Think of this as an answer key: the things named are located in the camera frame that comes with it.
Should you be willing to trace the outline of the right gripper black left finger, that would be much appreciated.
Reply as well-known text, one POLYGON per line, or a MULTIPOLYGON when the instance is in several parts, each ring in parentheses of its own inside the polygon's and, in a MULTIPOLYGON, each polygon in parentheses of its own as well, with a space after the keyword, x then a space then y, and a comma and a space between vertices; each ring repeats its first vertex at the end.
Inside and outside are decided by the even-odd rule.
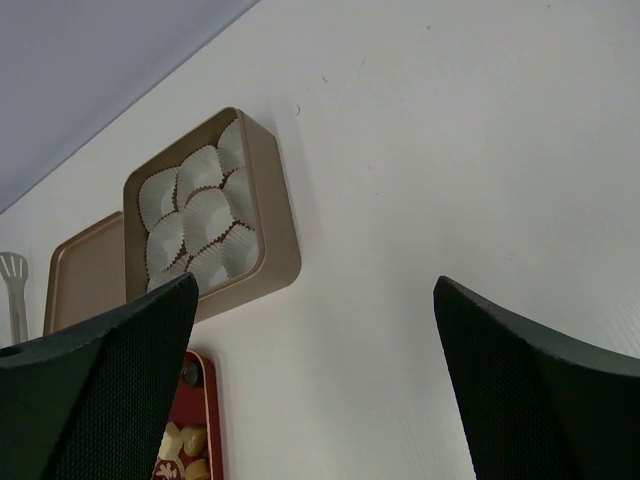
POLYGON ((149 479, 199 289, 183 274, 142 297, 1 351, 4 479, 149 479))

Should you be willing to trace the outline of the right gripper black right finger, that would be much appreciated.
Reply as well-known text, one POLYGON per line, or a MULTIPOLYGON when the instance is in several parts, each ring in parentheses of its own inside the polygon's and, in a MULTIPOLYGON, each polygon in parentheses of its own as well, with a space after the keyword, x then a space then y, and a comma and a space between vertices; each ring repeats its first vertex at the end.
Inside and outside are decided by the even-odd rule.
POLYGON ((442 276, 434 313, 478 479, 636 479, 639 361, 442 276))

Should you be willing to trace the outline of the metal serving tongs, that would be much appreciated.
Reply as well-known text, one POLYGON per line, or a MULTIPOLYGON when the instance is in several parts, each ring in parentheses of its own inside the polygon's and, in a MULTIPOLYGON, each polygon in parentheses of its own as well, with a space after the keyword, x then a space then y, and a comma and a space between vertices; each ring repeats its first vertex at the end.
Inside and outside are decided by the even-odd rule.
POLYGON ((2 252, 1 275, 8 292, 12 343, 24 343, 28 340, 25 303, 25 287, 28 279, 27 260, 18 253, 2 252))

